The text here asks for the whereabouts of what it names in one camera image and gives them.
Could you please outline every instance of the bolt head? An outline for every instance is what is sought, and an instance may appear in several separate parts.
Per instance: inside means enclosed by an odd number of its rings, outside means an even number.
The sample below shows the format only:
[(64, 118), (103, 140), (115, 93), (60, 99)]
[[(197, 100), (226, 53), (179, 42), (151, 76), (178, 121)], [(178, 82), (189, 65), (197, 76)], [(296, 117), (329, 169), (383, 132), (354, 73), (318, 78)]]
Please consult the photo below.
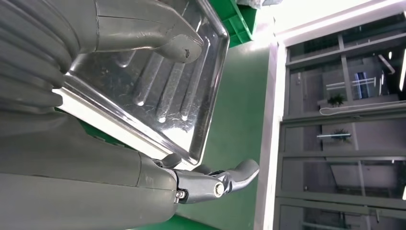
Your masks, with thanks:
[(219, 198), (223, 195), (224, 193), (224, 185), (221, 182), (218, 182), (214, 186), (214, 195), (215, 197)]
[(178, 199), (183, 199), (183, 198), (185, 198), (186, 197), (186, 192), (185, 191), (183, 191), (183, 190), (178, 190), (177, 192), (176, 192), (176, 198), (178, 198)]

